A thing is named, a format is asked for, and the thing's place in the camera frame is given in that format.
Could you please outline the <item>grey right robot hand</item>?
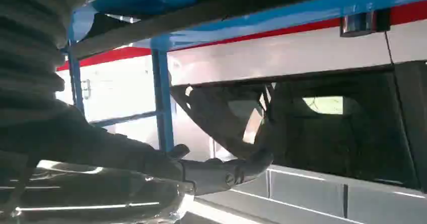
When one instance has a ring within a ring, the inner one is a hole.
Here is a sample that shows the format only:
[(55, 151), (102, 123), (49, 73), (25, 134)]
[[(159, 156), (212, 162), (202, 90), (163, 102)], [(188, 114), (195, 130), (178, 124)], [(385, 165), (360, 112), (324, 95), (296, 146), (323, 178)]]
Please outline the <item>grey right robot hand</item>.
[(273, 160), (264, 150), (248, 159), (228, 162), (178, 160), (147, 143), (90, 125), (74, 107), (54, 111), (1, 109), (1, 151), (37, 160), (137, 171), (189, 183), (196, 195), (250, 182)]

